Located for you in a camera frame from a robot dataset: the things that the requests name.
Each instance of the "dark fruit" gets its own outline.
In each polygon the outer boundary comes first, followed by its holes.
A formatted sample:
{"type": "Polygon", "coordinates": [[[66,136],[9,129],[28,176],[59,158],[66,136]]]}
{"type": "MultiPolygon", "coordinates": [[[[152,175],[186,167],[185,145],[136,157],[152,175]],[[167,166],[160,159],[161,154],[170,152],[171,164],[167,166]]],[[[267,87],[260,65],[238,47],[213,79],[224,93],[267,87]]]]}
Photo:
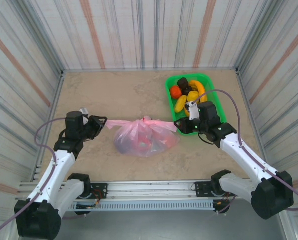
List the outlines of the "dark fruit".
{"type": "Polygon", "coordinates": [[[187,88],[181,90],[182,95],[186,95],[188,96],[188,94],[193,90],[193,88],[191,86],[188,86],[187,88]]]}
{"type": "Polygon", "coordinates": [[[178,86],[181,90],[186,89],[189,86],[189,83],[185,77],[178,80],[178,86]]]}

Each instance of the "banana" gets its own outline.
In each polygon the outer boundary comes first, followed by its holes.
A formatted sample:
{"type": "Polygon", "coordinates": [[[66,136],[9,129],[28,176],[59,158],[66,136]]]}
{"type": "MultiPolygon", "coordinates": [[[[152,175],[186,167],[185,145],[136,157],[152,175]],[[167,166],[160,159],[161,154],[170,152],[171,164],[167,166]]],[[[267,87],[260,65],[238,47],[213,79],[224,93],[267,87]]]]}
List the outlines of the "banana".
{"type": "MultiPolygon", "coordinates": [[[[191,80],[189,82],[189,86],[191,86],[191,87],[196,86],[198,89],[198,92],[199,92],[199,96],[201,96],[202,94],[204,94],[206,92],[205,87],[199,81],[191,80]]],[[[200,98],[201,103],[207,102],[207,101],[208,101],[207,95],[204,95],[202,98],[200,98]]]]}
{"type": "Polygon", "coordinates": [[[198,92],[198,88],[196,87],[196,85],[192,84],[192,86],[190,86],[190,87],[192,88],[192,91],[197,91],[198,92]]]}
{"type": "Polygon", "coordinates": [[[187,101],[186,95],[182,95],[181,97],[179,97],[177,103],[174,106],[174,112],[180,113],[184,109],[186,101],[187,101]]]}

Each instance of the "pink plastic bag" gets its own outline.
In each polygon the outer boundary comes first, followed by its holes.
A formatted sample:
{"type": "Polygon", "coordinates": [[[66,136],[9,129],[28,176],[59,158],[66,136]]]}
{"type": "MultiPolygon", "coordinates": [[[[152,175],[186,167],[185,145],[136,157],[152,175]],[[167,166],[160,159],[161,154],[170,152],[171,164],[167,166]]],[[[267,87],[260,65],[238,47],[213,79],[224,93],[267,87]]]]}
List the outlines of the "pink plastic bag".
{"type": "Polygon", "coordinates": [[[108,120],[105,125],[109,129],[121,126],[114,137],[114,145],[121,154],[147,158],[180,141],[172,133],[177,131],[173,122],[151,120],[148,116],[136,121],[108,120]]]}

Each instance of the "metal frame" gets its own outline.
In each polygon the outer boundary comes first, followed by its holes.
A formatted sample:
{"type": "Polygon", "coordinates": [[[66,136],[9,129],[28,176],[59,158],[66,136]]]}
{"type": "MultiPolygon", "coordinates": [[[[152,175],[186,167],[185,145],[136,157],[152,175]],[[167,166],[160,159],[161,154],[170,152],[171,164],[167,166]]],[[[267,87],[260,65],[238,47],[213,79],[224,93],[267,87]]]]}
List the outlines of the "metal frame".
{"type": "MultiPolygon", "coordinates": [[[[57,109],[57,106],[58,106],[61,91],[63,89],[65,78],[66,78],[66,74],[64,73],[64,74],[62,74],[62,76],[59,80],[59,83],[57,85],[57,88],[54,92],[52,106],[51,106],[51,108],[49,108],[47,121],[50,121],[50,120],[54,119],[54,117],[55,117],[56,109],[57,109]]],[[[44,129],[43,137],[42,137],[42,140],[41,140],[41,143],[44,144],[44,145],[46,145],[48,143],[48,139],[49,139],[49,135],[50,135],[50,132],[51,132],[52,125],[53,124],[50,123],[44,129]]],[[[32,170],[31,177],[30,177],[31,181],[34,181],[39,176],[39,173],[40,173],[40,170],[41,170],[41,164],[43,162],[44,155],[45,155],[45,151],[46,151],[46,149],[44,147],[39,148],[39,151],[38,151],[38,154],[37,154],[37,157],[36,157],[36,165],[35,165],[34,169],[32,170]]]]}
{"type": "MultiPolygon", "coordinates": [[[[76,199],[67,212],[104,212],[104,211],[171,211],[207,210],[213,211],[214,200],[223,197],[197,197],[192,189],[195,182],[210,180],[173,180],[173,181],[112,181],[91,182],[107,183],[107,197],[96,207],[77,209],[77,204],[92,206],[94,199],[76,199]]],[[[28,197],[35,188],[35,182],[20,184],[17,199],[28,197]]]]}
{"type": "Polygon", "coordinates": [[[118,68],[118,69],[72,69],[64,73],[110,73],[110,72],[160,72],[160,71],[215,71],[235,70],[234,67],[168,67],[168,68],[118,68]]]}
{"type": "Polygon", "coordinates": [[[235,73],[236,73],[236,77],[237,77],[237,81],[238,81],[238,84],[239,84],[239,87],[240,87],[240,91],[241,91],[241,94],[242,94],[244,105],[245,105],[245,108],[246,108],[248,116],[249,116],[251,127],[252,127],[252,130],[253,130],[254,137],[255,137],[255,140],[257,142],[261,157],[262,157],[263,160],[267,161],[268,157],[267,157],[267,154],[265,152],[265,145],[264,145],[262,139],[259,137],[260,136],[260,131],[257,128],[256,122],[255,122],[255,117],[253,115],[253,112],[251,111],[251,106],[250,106],[250,103],[247,99],[246,91],[245,91],[245,88],[244,88],[240,73],[237,72],[237,70],[235,71],[235,73]]]}
{"type": "Polygon", "coordinates": [[[50,66],[55,72],[61,74],[64,65],[62,64],[57,51],[55,50],[52,42],[46,34],[44,25],[42,24],[39,15],[35,12],[30,1],[13,1],[12,3],[19,12],[19,15],[30,26],[30,33],[32,34],[34,40],[38,44],[44,57],[49,62],[50,66]]]}
{"type": "Polygon", "coordinates": [[[286,1],[281,1],[281,0],[272,0],[272,1],[266,2],[268,7],[258,17],[257,22],[259,21],[259,24],[255,25],[250,31],[250,34],[244,43],[244,46],[239,54],[239,57],[234,64],[235,66],[239,67],[239,69],[246,62],[248,63],[250,61],[251,56],[258,48],[261,40],[263,39],[264,35],[267,32],[267,29],[270,27],[271,22],[275,19],[276,14],[280,9],[281,5],[285,3],[286,1]]]}

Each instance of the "yellow fruit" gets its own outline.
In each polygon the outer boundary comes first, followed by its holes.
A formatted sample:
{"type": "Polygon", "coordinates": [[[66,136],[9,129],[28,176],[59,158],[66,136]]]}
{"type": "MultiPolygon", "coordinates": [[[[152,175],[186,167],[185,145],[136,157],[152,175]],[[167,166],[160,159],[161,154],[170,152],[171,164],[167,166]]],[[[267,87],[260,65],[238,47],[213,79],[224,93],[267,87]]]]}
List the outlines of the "yellow fruit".
{"type": "Polygon", "coordinates": [[[193,91],[197,91],[198,92],[198,88],[196,87],[196,85],[192,85],[190,87],[192,88],[193,91]]]}
{"type": "MultiPolygon", "coordinates": [[[[189,86],[191,86],[191,87],[196,86],[199,91],[199,96],[201,96],[202,94],[204,94],[206,92],[205,87],[199,81],[191,80],[189,82],[189,86]]],[[[201,103],[207,102],[207,101],[208,101],[207,95],[204,95],[202,98],[200,98],[201,103]]]]}
{"type": "Polygon", "coordinates": [[[193,102],[195,101],[197,98],[199,98],[199,92],[197,91],[190,91],[189,94],[188,94],[188,97],[187,97],[187,101],[188,102],[193,102]]]}
{"type": "Polygon", "coordinates": [[[184,113],[185,113],[185,115],[186,115],[187,117],[190,117],[190,113],[187,111],[186,108],[184,108],[184,113]]]}
{"type": "Polygon", "coordinates": [[[187,101],[186,95],[182,95],[181,97],[179,97],[177,103],[175,104],[174,112],[180,113],[184,109],[186,101],[187,101]]]}

